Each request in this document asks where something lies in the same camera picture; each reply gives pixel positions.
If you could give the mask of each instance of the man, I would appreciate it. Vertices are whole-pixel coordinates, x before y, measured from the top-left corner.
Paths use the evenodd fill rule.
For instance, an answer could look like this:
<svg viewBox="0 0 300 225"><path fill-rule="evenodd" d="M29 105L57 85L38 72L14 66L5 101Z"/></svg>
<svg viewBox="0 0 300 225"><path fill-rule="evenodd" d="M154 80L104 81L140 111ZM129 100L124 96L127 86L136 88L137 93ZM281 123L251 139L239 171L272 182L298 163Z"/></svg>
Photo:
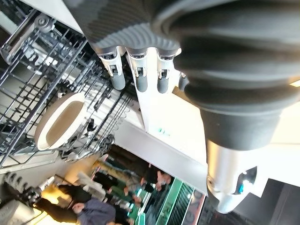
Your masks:
<svg viewBox="0 0 300 225"><path fill-rule="evenodd" d="M112 186L108 191L109 194L116 196L117 198L129 203L134 203L136 207L142 207L142 199L132 192L124 193L124 190L118 186Z"/></svg>
<svg viewBox="0 0 300 225"><path fill-rule="evenodd" d="M138 190L140 188L144 189L145 191L147 191L149 193L152 193L153 190L154 190L154 188L151 186L151 183L154 182L154 184L155 184L157 182L157 178L156 178L156 181L155 180L153 181L153 179L151 178L151 182L149 180L147 180L147 182L146 182L146 180L142 180L141 176L139 176L137 174L134 174L134 173L132 173L129 170L121 170L119 168L115 168L113 166L110 166L110 165L108 165L108 164L106 164L104 162L97 162L97 164L100 166L101 170L106 171L109 175L111 175L111 176L113 176L113 177L115 177L115 178L123 181L126 184L126 186L125 186L126 189L124 189L125 193L128 192L128 191L134 192L134 191L136 191L136 190ZM149 165L150 164L147 163L146 170L143 170L143 171L145 171L144 172L145 174L148 173Z"/></svg>
<svg viewBox="0 0 300 225"><path fill-rule="evenodd" d="M85 192L81 187L74 185L59 185L59 189L72 197L74 205L68 209L62 208L44 198L28 201L39 210L48 213L58 222L77 223L80 225L115 225L116 210L107 203L92 198L91 194Z"/></svg>

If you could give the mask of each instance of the robotic hand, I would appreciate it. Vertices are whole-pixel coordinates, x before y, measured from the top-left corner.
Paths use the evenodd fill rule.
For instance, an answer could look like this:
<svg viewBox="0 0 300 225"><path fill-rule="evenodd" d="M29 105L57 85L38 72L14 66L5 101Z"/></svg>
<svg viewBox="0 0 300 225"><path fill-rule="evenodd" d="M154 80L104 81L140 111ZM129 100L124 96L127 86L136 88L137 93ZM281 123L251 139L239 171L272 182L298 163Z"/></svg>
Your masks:
<svg viewBox="0 0 300 225"><path fill-rule="evenodd" d="M116 46L130 49L132 61L135 52L156 47L158 60L173 60L186 75L185 93L204 124L210 199L218 211L232 211L255 184L260 148L282 110L299 100L289 85L300 79L299 0L64 2L104 64ZM135 76L145 77L145 64L133 65ZM120 66L106 68L121 80ZM163 93L168 68L158 69Z"/></svg>

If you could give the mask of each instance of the white panel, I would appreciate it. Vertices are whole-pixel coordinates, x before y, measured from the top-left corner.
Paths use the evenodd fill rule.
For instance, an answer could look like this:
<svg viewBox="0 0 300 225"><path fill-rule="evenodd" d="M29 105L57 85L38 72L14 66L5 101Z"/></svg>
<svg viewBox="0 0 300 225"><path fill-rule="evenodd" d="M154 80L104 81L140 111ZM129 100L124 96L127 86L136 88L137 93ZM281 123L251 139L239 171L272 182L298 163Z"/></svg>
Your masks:
<svg viewBox="0 0 300 225"><path fill-rule="evenodd" d="M126 121L116 131L115 138L116 144L122 148L207 193L207 165L202 165Z"/></svg>

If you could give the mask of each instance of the crowd of people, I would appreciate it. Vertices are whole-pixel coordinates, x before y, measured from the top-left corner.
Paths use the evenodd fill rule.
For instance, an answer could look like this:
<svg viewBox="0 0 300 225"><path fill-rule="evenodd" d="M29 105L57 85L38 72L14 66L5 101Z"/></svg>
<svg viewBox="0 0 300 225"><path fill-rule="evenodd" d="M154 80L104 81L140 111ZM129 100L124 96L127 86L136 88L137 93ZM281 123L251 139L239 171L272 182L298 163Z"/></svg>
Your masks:
<svg viewBox="0 0 300 225"><path fill-rule="evenodd" d="M161 191L172 182L169 174L116 145L97 166L93 179L81 172L76 185L57 184L60 191L71 196L69 207L62 208L44 198L31 203L58 222L133 225L134 220L128 217L129 205L143 207L138 191Z"/></svg>

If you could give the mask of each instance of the person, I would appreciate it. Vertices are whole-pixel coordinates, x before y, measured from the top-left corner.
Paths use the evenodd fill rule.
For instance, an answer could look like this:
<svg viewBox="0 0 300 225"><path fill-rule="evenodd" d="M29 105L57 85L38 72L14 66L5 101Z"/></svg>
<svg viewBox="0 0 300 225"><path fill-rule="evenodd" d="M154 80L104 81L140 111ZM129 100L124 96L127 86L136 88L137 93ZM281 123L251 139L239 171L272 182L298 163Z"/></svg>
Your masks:
<svg viewBox="0 0 300 225"><path fill-rule="evenodd" d="M128 217L128 212L126 209L121 208L119 205L114 205L116 209L115 222L123 225L133 225L134 220Z"/></svg>
<svg viewBox="0 0 300 225"><path fill-rule="evenodd" d="M80 186L59 185L59 190L72 197L74 205L68 209L52 204L40 198L34 203L36 208L48 213L58 222L76 223L80 225L115 225L115 208L84 191Z"/></svg>
<svg viewBox="0 0 300 225"><path fill-rule="evenodd" d="M109 175L123 181L126 184L126 186L124 187L125 193L128 191L135 192L140 188L144 189L149 193L152 193L154 190L154 188L151 186L149 182L141 183L142 177L136 175L135 173L132 173L132 171L121 170L113 166L110 166L104 162L98 162L98 165L100 166L101 170L106 171Z"/></svg>
<svg viewBox="0 0 300 225"><path fill-rule="evenodd" d="M124 200L126 202L134 203L136 207L143 206L141 197L138 197L136 194L132 192L128 192L125 194L122 187L112 186L111 189L108 191L108 194L116 196L117 198Z"/></svg>
<svg viewBox="0 0 300 225"><path fill-rule="evenodd" d="M172 178L169 174L117 145L112 145L108 154L114 158L115 161L140 177L141 185L150 183L156 184L156 187L158 187L157 190L160 190L161 186L171 183Z"/></svg>
<svg viewBox="0 0 300 225"><path fill-rule="evenodd" d="M109 190L112 186L118 185L118 179L108 174L108 172L104 170L99 170L97 173L95 173L93 180L99 184L102 184L102 187L105 190Z"/></svg>

